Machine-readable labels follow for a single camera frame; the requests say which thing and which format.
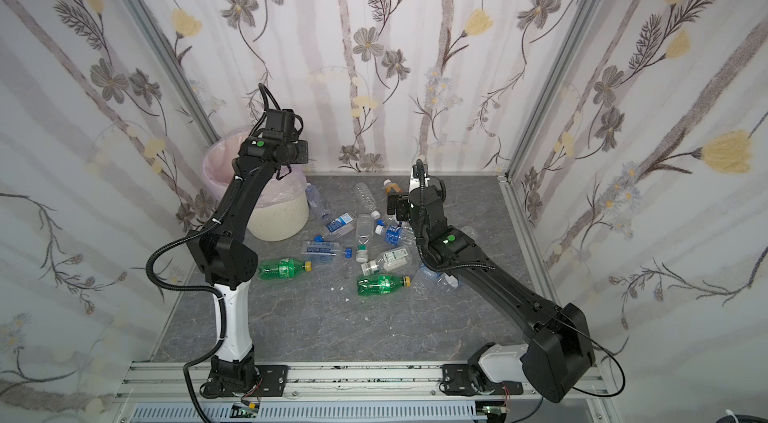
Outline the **untouched water blue label bottle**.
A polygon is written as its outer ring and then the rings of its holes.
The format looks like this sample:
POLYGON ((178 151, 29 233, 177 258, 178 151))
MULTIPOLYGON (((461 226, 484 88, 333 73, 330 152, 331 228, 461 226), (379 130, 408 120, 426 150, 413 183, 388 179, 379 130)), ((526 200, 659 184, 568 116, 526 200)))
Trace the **untouched water blue label bottle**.
POLYGON ((345 212, 325 222, 320 230, 319 237, 324 241, 336 241, 351 233, 355 229, 355 222, 356 215, 353 212, 345 212))

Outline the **soda water blue label bottle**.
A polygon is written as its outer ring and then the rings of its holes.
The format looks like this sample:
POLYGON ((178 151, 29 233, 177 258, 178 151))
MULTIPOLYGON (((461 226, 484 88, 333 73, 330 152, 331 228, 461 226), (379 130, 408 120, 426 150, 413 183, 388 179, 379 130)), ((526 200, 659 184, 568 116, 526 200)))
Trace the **soda water blue label bottle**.
POLYGON ((313 263, 333 263, 354 256, 352 248, 334 241, 306 241, 301 246, 301 252, 306 261, 313 263))

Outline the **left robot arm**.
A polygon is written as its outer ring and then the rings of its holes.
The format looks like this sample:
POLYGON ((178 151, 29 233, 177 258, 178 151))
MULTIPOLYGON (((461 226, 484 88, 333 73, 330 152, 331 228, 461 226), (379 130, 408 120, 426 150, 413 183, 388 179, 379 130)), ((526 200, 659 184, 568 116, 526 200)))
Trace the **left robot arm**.
POLYGON ((308 161, 307 142, 300 138, 303 128, 295 126, 302 123, 290 109, 267 110, 232 161, 234 175, 219 208, 201 230, 188 233, 194 262, 221 307, 216 315, 218 348, 208 358, 211 370, 199 390, 205 398, 240 397, 259 383, 247 303, 258 256, 244 236, 270 180, 308 161))

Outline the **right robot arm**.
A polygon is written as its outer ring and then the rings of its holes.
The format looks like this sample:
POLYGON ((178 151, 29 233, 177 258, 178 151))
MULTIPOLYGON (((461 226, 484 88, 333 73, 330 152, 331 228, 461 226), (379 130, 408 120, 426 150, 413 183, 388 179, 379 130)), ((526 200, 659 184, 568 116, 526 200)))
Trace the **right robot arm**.
POLYGON ((586 316, 575 305, 558 306, 507 273, 474 239, 450 225, 442 192, 433 186, 387 198, 387 213, 411 226, 422 262, 465 283, 507 316, 528 345, 520 357, 525 378, 558 403, 595 364, 586 316))

